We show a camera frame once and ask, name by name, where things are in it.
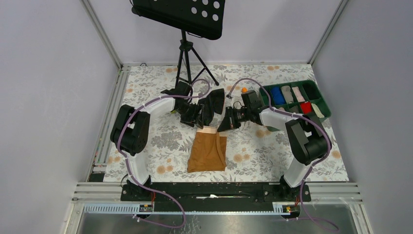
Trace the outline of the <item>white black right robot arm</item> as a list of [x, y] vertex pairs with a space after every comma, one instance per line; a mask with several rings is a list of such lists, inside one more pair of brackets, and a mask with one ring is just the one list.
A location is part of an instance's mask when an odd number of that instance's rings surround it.
[[280, 178], [278, 192], [281, 198], [291, 201], [303, 190], [312, 167], [329, 155], [331, 141], [313, 112], [302, 115], [271, 108], [252, 90], [243, 92], [241, 97], [243, 106], [239, 109], [227, 106], [217, 131], [238, 129], [247, 121], [285, 131], [294, 159]]

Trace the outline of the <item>brown boxer underwear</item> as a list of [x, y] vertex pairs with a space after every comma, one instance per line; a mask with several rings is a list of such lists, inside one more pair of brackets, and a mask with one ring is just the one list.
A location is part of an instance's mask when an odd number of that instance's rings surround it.
[[216, 127], [197, 129], [187, 172], [224, 171], [226, 168], [227, 133]]

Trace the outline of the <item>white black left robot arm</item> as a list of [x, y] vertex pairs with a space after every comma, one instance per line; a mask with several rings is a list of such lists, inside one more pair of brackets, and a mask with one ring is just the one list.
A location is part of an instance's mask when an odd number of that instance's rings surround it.
[[182, 124], [202, 127], [203, 105], [191, 103], [191, 100], [205, 95], [194, 95], [192, 86], [180, 81], [175, 88], [162, 91], [158, 97], [138, 108], [125, 104], [119, 109], [110, 140], [125, 158], [128, 180], [135, 184], [132, 194], [137, 199], [146, 200], [151, 194], [150, 185], [146, 184], [150, 175], [141, 156], [148, 142], [150, 125], [166, 113], [177, 112]]

